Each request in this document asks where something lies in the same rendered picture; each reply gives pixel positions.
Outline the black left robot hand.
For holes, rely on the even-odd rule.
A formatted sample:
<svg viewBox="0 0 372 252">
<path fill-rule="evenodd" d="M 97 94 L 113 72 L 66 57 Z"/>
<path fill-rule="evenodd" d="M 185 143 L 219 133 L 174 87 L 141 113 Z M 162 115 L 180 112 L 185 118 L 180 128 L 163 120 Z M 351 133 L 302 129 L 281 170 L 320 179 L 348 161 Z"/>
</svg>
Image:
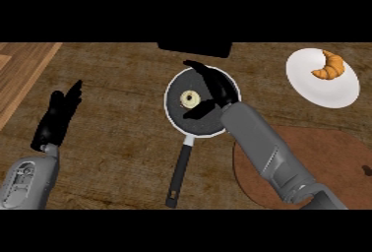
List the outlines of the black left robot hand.
<svg viewBox="0 0 372 252">
<path fill-rule="evenodd" d="M 42 146 L 47 144 L 53 144 L 57 147 L 61 144 L 67 124 L 81 102 L 81 84 L 82 81 L 78 80 L 66 94 L 60 91 L 54 91 L 50 94 L 45 115 L 38 124 L 30 142 L 30 148 L 38 152 L 42 151 Z"/>
</svg>

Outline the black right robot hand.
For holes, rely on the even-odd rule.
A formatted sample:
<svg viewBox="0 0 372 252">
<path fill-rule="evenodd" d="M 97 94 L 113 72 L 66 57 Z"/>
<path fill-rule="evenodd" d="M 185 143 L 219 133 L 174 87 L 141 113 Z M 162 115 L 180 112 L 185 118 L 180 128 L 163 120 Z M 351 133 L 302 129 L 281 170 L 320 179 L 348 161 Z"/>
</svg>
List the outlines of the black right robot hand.
<svg viewBox="0 0 372 252">
<path fill-rule="evenodd" d="M 212 96 L 211 99 L 203 100 L 184 114 L 184 119 L 199 120 L 215 108 L 237 102 L 237 94 L 233 89 L 233 84 L 224 74 L 202 63 L 184 60 L 182 64 L 190 66 L 203 78 L 203 82 Z"/>
</svg>

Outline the pale yellow cupcake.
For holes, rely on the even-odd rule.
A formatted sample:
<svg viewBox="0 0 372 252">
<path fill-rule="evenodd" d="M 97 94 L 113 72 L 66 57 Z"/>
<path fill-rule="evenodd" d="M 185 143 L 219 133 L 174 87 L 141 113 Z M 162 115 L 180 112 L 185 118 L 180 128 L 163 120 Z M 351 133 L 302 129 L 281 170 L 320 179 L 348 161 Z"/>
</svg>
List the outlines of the pale yellow cupcake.
<svg viewBox="0 0 372 252">
<path fill-rule="evenodd" d="M 180 96 L 180 104 L 191 109 L 200 103 L 200 96 L 194 91 L 184 91 Z"/>
</svg>

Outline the black frying pan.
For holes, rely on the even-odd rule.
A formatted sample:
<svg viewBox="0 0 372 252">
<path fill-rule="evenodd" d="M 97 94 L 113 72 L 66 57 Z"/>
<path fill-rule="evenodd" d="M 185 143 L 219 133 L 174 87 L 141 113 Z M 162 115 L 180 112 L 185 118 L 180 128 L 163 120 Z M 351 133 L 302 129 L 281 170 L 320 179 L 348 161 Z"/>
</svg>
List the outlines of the black frying pan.
<svg viewBox="0 0 372 252">
<path fill-rule="evenodd" d="M 184 135 L 165 198 L 165 206 L 175 208 L 194 140 L 212 138 L 225 132 L 222 109 L 215 103 L 202 75 L 193 68 L 184 69 L 168 83 L 163 111 L 172 127 Z"/>
</svg>

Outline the light wooden board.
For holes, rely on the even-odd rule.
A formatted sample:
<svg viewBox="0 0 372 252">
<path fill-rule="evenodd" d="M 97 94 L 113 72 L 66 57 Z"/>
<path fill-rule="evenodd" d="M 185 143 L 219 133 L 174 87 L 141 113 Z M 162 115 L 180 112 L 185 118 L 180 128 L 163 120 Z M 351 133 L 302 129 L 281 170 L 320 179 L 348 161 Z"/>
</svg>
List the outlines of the light wooden board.
<svg viewBox="0 0 372 252">
<path fill-rule="evenodd" d="M 60 46 L 60 42 L 0 42 L 0 130 Z"/>
</svg>

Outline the brown wooden cutting board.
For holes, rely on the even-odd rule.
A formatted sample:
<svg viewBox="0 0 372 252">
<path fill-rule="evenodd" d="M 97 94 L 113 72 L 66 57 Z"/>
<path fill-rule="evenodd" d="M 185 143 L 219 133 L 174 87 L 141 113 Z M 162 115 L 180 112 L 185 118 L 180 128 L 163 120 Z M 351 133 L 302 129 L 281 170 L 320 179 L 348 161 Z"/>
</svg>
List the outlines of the brown wooden cutting board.
<svg viewBox="0 0 372 252">
<path fill-rule="evenodd" d="M 372 209 L 372 150 L 339 130 L 273 125 L 290 151 L 317 181 L 349 210 Z M 299 209 L 306 203 L 281 202 L 259 177 L 240 146 L 233 146 L 233 173 L 249 200 L 268 209 Z"/>
</svg>

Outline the black flat appliance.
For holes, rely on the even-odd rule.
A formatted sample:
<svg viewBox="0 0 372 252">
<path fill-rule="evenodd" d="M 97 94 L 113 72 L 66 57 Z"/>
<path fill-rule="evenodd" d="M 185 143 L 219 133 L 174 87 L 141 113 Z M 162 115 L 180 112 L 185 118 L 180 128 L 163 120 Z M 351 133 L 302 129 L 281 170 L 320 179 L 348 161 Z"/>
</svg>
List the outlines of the black flat appliance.
<svg viewBox="0 0 372 252">
<path fill-rule="evenodd" d="M 227 58 L 230 56 L 233 44 L 230 42 L 169 42 L 157 43 L 157 48 L 190 54 Z"/>
</svg>

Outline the white round plate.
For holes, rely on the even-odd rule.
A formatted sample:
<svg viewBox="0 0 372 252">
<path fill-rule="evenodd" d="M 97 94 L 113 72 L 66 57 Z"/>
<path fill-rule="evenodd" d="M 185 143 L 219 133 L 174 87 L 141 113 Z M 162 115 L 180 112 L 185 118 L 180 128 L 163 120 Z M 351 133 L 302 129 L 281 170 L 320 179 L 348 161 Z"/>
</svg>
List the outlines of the white round plate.
<svg viewBox="0 0 372 252">
<path fill-rule="evenodd" d="M 332 79 L 321 77 L 326 60 L 318 48 L 296 50 L 286 60 L 286 77 L 306 101 L 326 108 L 343 108 L 358 98 L 358 78 L 343 60 L 339 61 L 343 72 Z"/>
</svg>

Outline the golden brown croissant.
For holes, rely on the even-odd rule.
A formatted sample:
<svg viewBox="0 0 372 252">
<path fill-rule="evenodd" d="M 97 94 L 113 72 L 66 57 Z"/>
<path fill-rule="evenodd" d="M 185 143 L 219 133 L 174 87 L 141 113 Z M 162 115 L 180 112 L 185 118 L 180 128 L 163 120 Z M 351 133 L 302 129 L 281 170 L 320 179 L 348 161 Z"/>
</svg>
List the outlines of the golden brown croissant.
<svg viewBox="0 0 372 252">
<path fill-rule="evenodd" d="M 323 51 L 324 66 L 318 70 L 312 70 L 311 74 L 321 80 L 333 80 L 343 73 L 343 63 L 339 55 Z"/>
</svg>

